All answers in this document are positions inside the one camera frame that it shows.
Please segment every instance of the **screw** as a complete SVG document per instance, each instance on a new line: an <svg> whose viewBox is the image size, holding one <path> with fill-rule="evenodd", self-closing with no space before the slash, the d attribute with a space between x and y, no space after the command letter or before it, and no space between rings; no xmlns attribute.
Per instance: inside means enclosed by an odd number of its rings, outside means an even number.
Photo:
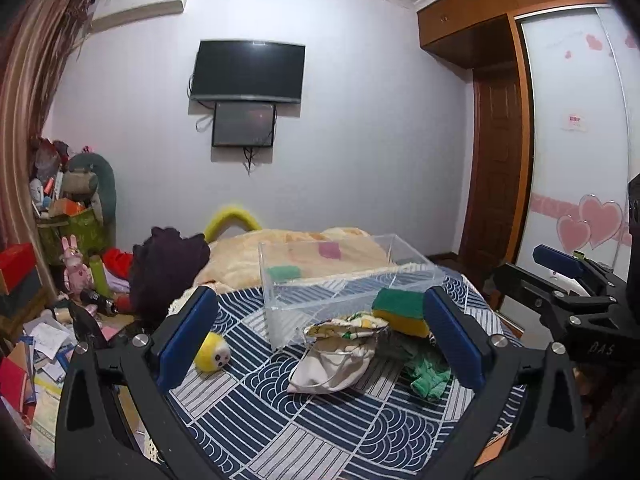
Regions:
<svg viewBox="0 0 640 480"><path fill-rule="evenodd" d="M81 341L76 345L76 352L84 354L89 349L89 343L87 341Z"/></svg>
<svg viewBox="0 0 640 480"><path fill-rule="evenodd" d="M509 344L509 341L502 334L493 334L491 336L491 344L498 348L504 348Z"/></svg>
<svg viewBox="0 0 640 480"><path fill-rule="evenodd" d="M551 349L555 354L558 355L564 355L566 352L566 348L564 348L564 345L562 343L559 343L558 341L554 341L553 343L551 343Z"/></svg>
<svg viewBox="0 0 640 480"><path fill-rule="evenodd" d="M134 336L131 342L136 348L142 348L149 342L149 336L147 334L138 334L137 336Z"/></svg>

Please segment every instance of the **pink stripe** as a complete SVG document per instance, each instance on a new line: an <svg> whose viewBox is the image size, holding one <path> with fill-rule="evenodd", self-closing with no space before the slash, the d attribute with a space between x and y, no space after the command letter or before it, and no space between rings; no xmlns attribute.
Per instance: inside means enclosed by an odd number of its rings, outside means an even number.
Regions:
<svg viewBox="0 0 640 480"><path fill-rule="evenodd" d="M576 204L572 204L571 202L562 202L561 200L556 200L550 196L538 195L537 193L531 193L531 197L529 199L529 210L534 213L548 216L549 218L555 218L556 220L564 215L569 215L575 219L580 218L580 210ZM622 222L620 229L615 235L613 235L612 239L617 241L620 240L621 237L621 243L631 247L631 234L629 234L628 222Z"/></svg>

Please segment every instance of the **air conditioner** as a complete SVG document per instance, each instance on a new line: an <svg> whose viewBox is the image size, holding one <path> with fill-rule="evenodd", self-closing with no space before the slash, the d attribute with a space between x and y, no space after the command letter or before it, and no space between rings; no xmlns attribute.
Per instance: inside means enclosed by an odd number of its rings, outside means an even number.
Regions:
<svg viewBox="0 0 640 480"><path fill-rule="evenodd" d="M92 30L100 32L136 20L180 14L186 3L187 0L98 0Z"/></svg>

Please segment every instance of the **television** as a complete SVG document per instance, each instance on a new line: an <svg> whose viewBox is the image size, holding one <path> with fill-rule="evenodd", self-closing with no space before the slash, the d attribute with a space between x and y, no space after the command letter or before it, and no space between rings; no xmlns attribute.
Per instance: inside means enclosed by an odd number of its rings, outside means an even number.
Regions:
<svg viewBox="0 0 640 480"><path fill-rule="evenodd" d="M216 148L273 146L275 106L251 101L216 103L211 145Z"/></svg>
<svg viewBox="0 0 640 480"><path fill-rule="evenodd" d="M191 99L299 103L304 65L304 45L201 41Z"/></svg>

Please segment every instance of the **transparent container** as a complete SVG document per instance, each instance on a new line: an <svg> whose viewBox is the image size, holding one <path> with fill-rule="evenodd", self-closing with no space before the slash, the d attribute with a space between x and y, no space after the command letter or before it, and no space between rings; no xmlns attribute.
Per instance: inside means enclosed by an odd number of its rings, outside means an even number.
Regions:
<svg viewBox="0 0 640 480"><path fill-rule="evenodd" d="M444 280L442 270L397 235L261 243L258 254L274 350L302 343L308 325L370 311L383 287L424 292Z"/></svg>

